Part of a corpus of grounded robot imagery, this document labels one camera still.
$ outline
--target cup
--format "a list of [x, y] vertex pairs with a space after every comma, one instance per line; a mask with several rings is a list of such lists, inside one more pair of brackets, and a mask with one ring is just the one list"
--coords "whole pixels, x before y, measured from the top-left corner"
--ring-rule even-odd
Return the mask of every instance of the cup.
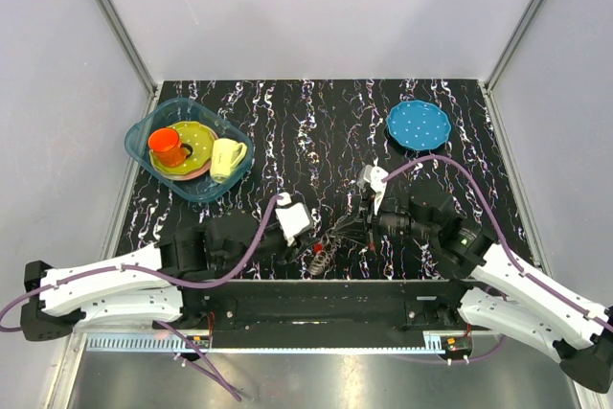
[[162, 165], [174, 168], [189, 158], [192, 146], [181, 143], [181, 137], [174, 128], [160, 128], [153, 131], [148, 140], [149, 148]]
[[237, 169], [247, 154], [247, 145], [234, 139], [220, 138], [213, 143], [211, 178], [222, 183]]

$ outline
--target orange mug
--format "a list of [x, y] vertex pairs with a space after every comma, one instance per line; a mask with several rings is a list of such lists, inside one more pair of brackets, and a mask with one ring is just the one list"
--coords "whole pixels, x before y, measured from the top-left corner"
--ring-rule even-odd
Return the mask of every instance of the orange mug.
[[179, 133], [173, 128], [153, 131], [149, 136], [148, 145], [153, 155], [168, 168], [178, 167], [193, 153], [192, 146], [182, 144]]

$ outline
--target blue polka dot plate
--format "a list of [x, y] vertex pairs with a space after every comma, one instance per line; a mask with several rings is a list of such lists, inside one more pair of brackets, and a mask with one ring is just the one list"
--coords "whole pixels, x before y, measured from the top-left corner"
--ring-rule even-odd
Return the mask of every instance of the blue polka dot plate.
[[451, 123], [435, 104], [403, 101], [390, 111], [387, 128], [397, 143], [412, 150], [434, 150], [449, 139]]

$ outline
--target black marble tabletop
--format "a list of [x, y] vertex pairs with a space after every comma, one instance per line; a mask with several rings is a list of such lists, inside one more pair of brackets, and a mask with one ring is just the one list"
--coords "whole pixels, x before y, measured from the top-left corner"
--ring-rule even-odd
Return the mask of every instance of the black marble tabletop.
[[[437, 150], [462, 163], [484, 191], [511, 248], [530, 261], [509, 178], [476, 80], [223, 80], [166, 81], [160, 102], [186, 97], [201, 102], [247, 133], [255, 146], [250, 172], [217, 202], [188, 202], [140, 169], [117, 255], [143, 247], [176, 229], [221, 216], [234, 208], [260, 218], [274, 193], [301, 195], [321, 236], [359, 201], [355, 179], [364, 165], [392, 171], [415, 152], [386, 135], [386, 118], [400, 101], [436, 104], [449, 117], [449, 141]], [[427, 178], [433, 188], [455, 197], [456, 210], [488, 225], [466, 180], [451, 166], [419, 164], [388, 185], [386, 197], [408, 196], [411, 182]], [[309, 254], [279, 267], [272, 261], [251, 263], [239, 275], [249, 279], [306, 279]], [[437, 278], [427, 245], [384, 239], [379, 251], [360, 251], [352, 243], [335, 254], [326, 279]]]

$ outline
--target white wall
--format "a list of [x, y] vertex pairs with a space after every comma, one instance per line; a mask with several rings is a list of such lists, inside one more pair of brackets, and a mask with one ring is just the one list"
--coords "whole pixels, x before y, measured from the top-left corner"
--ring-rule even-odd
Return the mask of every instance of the white wall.
[[[0, 0], [0, 304], [23, 267], [101, 254], [147, 98], [94, 0]], [[18, 324], [18, 309], [4, 324]], [[0, 335], [2, 407], [37, 407], [60, 344]]]
[[613, 305], [612, 32], [613, 0], [547, 0], [494, 89], [554, 275], [606, 306]]
[[480, 78], [529, 0], [113, 0], [157, 80]]

